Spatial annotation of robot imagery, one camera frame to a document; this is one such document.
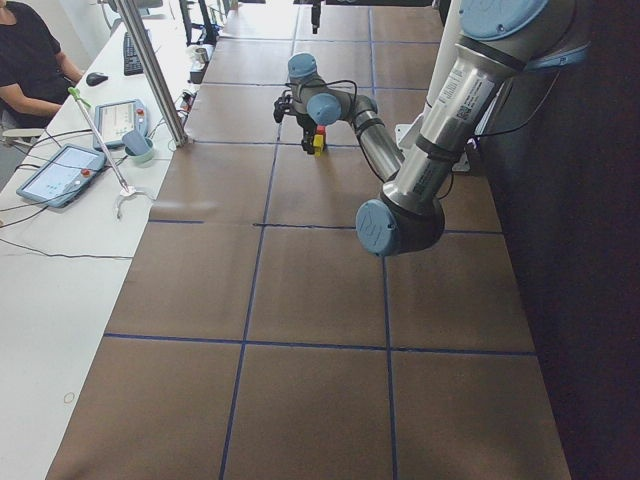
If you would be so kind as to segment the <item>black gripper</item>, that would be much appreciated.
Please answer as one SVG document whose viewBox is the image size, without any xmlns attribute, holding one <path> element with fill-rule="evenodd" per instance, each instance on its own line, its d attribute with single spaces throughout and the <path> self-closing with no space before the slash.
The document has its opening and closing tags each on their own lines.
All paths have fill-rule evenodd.
<svg viewBox="0 0 640 480">
<path fill-rule="evenodd" d="M 315 154 L 313 139 L 316 135 L 317 124 L 309 115 L 298 115 L 297 123 L 303 130 L 303 139 L 301 140 L 302 149 L 309 155 Z"/>
</svg>

